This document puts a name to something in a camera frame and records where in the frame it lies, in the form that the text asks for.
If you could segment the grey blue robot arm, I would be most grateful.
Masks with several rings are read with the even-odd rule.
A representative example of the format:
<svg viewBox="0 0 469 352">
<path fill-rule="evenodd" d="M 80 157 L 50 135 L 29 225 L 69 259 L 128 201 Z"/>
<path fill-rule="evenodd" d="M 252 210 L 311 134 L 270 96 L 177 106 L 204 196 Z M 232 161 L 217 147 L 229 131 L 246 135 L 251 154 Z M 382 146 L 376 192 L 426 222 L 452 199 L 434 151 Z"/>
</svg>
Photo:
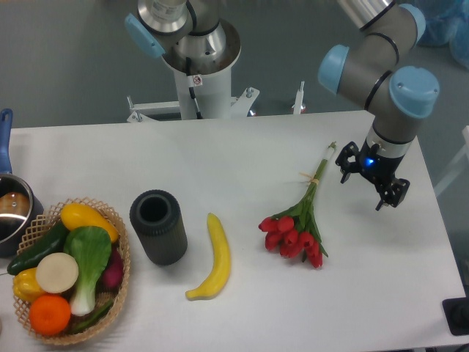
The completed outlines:
<svg viewBox="0 0 469 352">
<path fill-rule="evenodd" d="M 438 80 L 400 60 L 426 29 L 422 12 L 394 1 L 341 1 L 363 33 L 356 49 L 336 45 L 317 73 L 319 83 L 374 116 L 361 147 L 349 143 L 336 159 L 343 178 L 358 173 L 372 183 L 380 205 L 398 206 L 409 182 L 395 173 L 421 123 L 432 113 Z M 246 96 L 232 97 L 231 69 L 240 55 L 237 30 L 219 15 L 217 1 L 140 1 L 125 18 L 133 42 L 162 58 L 174 74 L 184 120 L 241 117 Z"/>
</svg>

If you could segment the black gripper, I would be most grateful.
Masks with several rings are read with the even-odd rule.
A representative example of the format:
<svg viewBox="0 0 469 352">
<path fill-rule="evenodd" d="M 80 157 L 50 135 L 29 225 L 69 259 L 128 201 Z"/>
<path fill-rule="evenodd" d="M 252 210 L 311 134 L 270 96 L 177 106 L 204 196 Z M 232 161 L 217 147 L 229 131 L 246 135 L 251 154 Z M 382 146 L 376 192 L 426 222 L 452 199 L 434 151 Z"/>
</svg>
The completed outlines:
<svg viewBox="0 0 469 352">
<path fill-rule="evenodd" d="M 350 142 L 336 159 L 341 172 L 340 183 L 345 183 L 351 174 L 360 172 L 375 185 L 380 195 L 375 210 L 385 206 L 396 208 L 410 187 L 408 180 L 395 175 L 406 153 L 407 144 L 394 144 L 379 137 L 367 137 L 361 151 L 356 143 Z"/>
</svg>

